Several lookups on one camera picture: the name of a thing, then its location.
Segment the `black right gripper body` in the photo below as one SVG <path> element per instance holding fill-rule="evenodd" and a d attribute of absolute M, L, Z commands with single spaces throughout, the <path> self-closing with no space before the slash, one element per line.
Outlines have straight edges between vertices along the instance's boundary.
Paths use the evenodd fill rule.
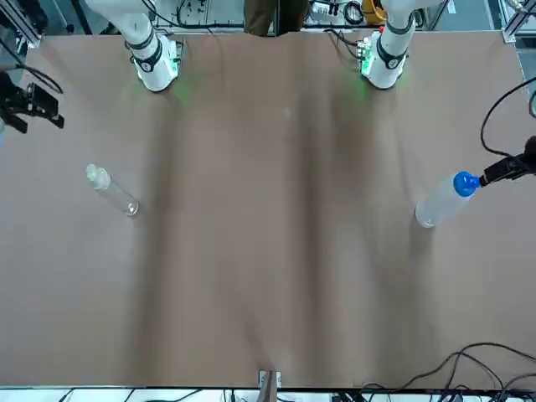
<path fill-rule="evenodd" d="M 1 72 L 1 111 L 18 113 L 26 108 L 26 93 L 15 85 L 6 71 Z"/>

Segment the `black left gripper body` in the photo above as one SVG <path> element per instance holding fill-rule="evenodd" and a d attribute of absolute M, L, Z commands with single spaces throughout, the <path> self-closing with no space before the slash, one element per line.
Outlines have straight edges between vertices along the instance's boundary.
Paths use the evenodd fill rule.
<path fill-rule="evenodd" d="M 523 163 L 531 174 L 536 174 L 536 136 L 531 136 L 525 143 Z"/>

